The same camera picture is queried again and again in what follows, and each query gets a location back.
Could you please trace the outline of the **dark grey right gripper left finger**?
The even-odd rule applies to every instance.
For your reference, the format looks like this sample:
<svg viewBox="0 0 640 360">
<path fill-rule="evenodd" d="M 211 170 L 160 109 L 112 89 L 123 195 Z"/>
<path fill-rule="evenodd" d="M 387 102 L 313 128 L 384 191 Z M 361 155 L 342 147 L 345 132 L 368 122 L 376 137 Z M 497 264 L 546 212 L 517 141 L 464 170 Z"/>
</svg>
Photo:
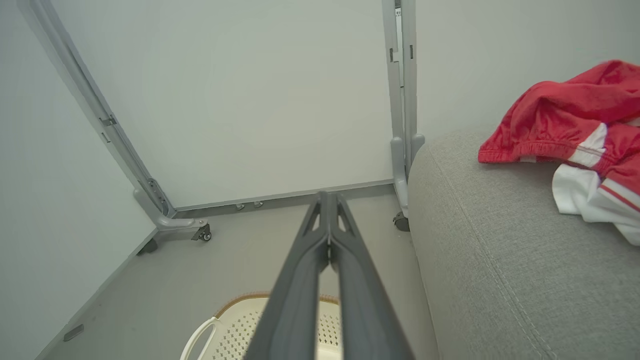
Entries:
<svg viewBox="0 0 640 360">
<path fill-rule="evenodd" d="M 318 193 L 270 292 L 247 360 L 315 360 L 319 278 L 329 264 L 329 229 L 329 194 Z"/>
</svg>

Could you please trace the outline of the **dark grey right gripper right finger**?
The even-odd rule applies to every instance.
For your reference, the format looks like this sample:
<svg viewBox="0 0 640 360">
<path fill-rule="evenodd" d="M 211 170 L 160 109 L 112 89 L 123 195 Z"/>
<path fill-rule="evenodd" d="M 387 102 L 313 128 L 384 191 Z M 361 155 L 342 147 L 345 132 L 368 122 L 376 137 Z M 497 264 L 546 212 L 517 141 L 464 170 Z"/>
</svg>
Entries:
<svg viewBox="0 0 640 360">
<path fill-rule="evenodd" d="M 413 360 L 361 231 L 345 198 L 329 194 L 330 262 L 339 278 L 345 360 Z"/>
</svg>

